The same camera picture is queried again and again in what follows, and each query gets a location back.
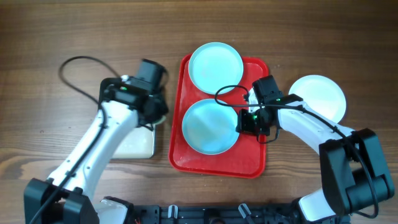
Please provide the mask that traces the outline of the light blue plate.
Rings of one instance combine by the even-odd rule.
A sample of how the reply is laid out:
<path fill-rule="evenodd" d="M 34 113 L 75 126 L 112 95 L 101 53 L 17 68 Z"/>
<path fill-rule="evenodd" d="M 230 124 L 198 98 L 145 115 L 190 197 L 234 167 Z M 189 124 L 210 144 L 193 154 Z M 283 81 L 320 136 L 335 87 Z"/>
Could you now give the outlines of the light blue plate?
<path fill-rule="evenodd" d="M 192 104 L 182 119 L 182 134 L 187 144 L 204 155 L 222 154 L 239 138 L 238 115 L 234 109 L 204 99 Z"/>

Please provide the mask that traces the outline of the white plate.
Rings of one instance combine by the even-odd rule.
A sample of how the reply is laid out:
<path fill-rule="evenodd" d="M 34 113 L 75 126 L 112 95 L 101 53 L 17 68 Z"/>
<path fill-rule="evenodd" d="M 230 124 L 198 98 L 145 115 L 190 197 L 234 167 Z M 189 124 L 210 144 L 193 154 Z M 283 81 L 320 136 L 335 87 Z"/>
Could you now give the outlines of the white plate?
<path fill-rule="evenodd" d="M 339 123 L 346 112 L 346 97 L 342 89 L 331 79 L 321 75 L 299 78 L 290 87 L 289 94 L 301 97 L 314 111 Z"/>

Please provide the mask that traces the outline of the pale green plate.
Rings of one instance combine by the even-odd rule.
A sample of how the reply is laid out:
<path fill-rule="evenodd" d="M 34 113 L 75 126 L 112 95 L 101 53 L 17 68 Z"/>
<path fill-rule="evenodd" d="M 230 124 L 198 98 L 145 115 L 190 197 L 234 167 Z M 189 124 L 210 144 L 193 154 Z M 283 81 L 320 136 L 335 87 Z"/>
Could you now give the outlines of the pale green plate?
<path fill-rule="evenodd" d="M 192 83 L 202 92 L 220 95 L 231 91 L 243 77 L 240 54 L 230 45 L 210 42 L 197 48 L 188 63 Z"/>

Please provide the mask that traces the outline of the green yellow sponge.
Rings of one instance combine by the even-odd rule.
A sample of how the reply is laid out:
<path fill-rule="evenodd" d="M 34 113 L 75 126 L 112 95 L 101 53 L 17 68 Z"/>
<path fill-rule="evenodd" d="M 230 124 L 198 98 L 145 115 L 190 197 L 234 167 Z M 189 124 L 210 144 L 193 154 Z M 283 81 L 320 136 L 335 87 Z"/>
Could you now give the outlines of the green yellow sponge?
<path fill-rule="evenodd" d="M 166 115 L 163 115 L 159 120 L 153 122 L 153 125 L 159 125 L 161 123 L 163 123 L 166 120 Z"/>

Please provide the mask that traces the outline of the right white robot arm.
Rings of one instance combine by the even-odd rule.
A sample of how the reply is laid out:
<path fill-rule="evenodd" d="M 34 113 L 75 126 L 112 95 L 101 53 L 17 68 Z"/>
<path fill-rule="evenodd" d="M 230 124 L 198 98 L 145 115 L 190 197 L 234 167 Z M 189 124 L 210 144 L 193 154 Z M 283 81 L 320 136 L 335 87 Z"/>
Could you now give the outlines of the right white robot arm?
<path fill-rule="evenodd" d="M 377 134 L 353 130 L 318 114 L 297 95 L 248 93 L 238 115 L 237 132 L 256 137 L 283 129 L 310 146 L 320 159 L 322 187 L 298 201 L 308 222 L 352 213 L 375 218 L 379 203 L 395 187 Z"/>

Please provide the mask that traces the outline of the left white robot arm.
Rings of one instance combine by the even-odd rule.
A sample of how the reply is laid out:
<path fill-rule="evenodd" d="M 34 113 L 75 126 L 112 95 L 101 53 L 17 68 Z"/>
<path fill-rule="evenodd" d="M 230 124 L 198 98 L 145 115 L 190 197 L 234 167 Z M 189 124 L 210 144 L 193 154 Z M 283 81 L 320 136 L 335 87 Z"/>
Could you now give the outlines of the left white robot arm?
<path fill-rule="evenodd" d="M 131 205 L 91 199 L 117 147 L 134 128 L 168 112 L 159 78 L 106 78 L 98 113 L 76 148 L 47 180 L 32 179 L 24 191 L 26 223 L 124 223 Z"/>

